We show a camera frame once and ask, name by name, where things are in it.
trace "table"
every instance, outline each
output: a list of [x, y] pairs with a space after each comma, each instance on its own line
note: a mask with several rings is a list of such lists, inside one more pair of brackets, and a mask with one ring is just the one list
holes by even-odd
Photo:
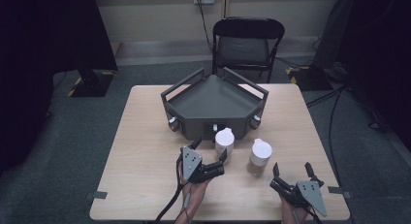
[[[290, 184], [308, 180], [304, 164], [310, 162], [321, 188], [328, 216], [322, 220], [346, 220], [349, 210], [339, 194], [331, 165], [318, 137], [299, 88], [294, 84], [262, 84], [269, 91], [261, 126], [235, 141], [225, 174], [208, 186], [194, 220], [281, 220], [278, 194], [269, 187], [272, 167], [278, 162], [281, 177]], [[98, 191], [106, 199], [94, 199], [94, 220], [154, 220], [176, 190], [175, 161], [179, 149], [191, 142], [167, 124], [160, 93], [169, 85], [138, 85], [130, 92], [114, 138]], [[273, 155], [263, 175], [253, 177], [246, 164], [254, 140], [271, 144]], [[203, 141], [196, 149], [203, 163], [215, 162], [214, 144]], [[182, 195], [162, 220], [174, 220]]]

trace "baseboard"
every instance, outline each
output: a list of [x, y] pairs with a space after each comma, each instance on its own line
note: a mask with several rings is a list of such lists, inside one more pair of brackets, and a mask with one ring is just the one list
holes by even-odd
[[[312, 56], [318, 37], [285, 38], [278, 47], [278, 57]], [[211, 60], [206, 40], [123, 42], [115, 54], [117, 66], [163, 64]]]

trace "white cup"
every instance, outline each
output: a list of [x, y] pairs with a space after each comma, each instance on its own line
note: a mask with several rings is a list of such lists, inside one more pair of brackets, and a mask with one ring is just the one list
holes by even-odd
[[253, 176], [263, 174], [267, 163], [272, 155], [271, 145], [261, 139], [254, 140], [251, 149], [250, 159], [248, 160], [247, 170]]
[[232, 129], [225, 128], [215, 135], [215, 158], [218, 160], [220, 155], [227, 149], [226, 163], [231, 161], [231, 152], [234, 148], [234, 135]]

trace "tape piece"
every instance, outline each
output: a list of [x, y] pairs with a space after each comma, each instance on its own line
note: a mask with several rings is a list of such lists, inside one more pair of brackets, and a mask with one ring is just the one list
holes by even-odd
[[353, 195], [350, 192], [344, 192], [340, 187], [330, 187], [329, 192], [334, 194], [342, 194], [345, 199], [353, 198]]
[[95, 191], [92, 193], [87, 193], [87, 195], [85, 195], [86, 199], [89, 200], [93, 200], [93, 199], [106, 199], [107, 197], [107, 192], [99, 192], [99, 191]]

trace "gray container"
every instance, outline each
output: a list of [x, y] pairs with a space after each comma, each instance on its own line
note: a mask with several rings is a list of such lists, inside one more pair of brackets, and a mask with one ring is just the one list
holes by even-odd
[[[261, 97], [229, 77], [243, 81]], [[167, 99], [189, 82], [187, 88]], [[242, 139], [260, 125], [268, 96], [264, 88], [227, 68], [222, 75], [210, 75], [200, 69], [161, 93], [170, 128], [190, 141], [214, 140], [215, 134], [226, 127], [232, 129], [236, 140]]]

